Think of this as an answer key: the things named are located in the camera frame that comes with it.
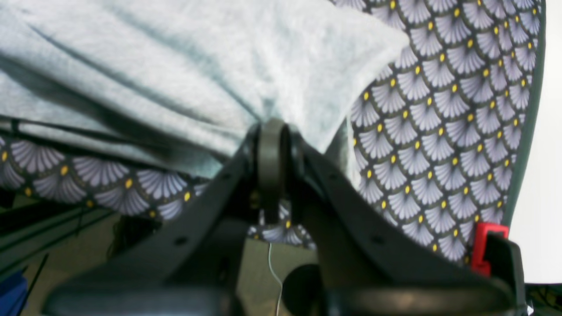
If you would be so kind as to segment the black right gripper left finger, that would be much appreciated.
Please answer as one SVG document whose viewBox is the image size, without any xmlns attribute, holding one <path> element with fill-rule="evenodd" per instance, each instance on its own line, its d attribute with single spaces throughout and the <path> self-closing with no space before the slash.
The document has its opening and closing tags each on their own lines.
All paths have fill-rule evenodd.
<svg viewBox="0 0 562 316">
<path fill-rule="evenodd" d="M 281 120 L 251 128 L 174 222 L 49 294 L 46 316 L 242 316 L 235 294 L 249 226 L 279 220 Z"/>
</svg>

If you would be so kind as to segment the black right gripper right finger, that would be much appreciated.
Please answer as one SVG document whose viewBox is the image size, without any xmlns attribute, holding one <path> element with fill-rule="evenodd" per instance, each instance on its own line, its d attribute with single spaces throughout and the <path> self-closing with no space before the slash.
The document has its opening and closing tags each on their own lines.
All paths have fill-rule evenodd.
<svg viewBox="0 0 562 316">
<path fill-rule="evenodd" d="M 375 213 L 345 176 L 282 130 L 292 219 L 316 244 L 318 263 L 283 282 L 281 300 L 295 316 L 525 316 L 524 283 L 447 261 Z"/>
</svg>

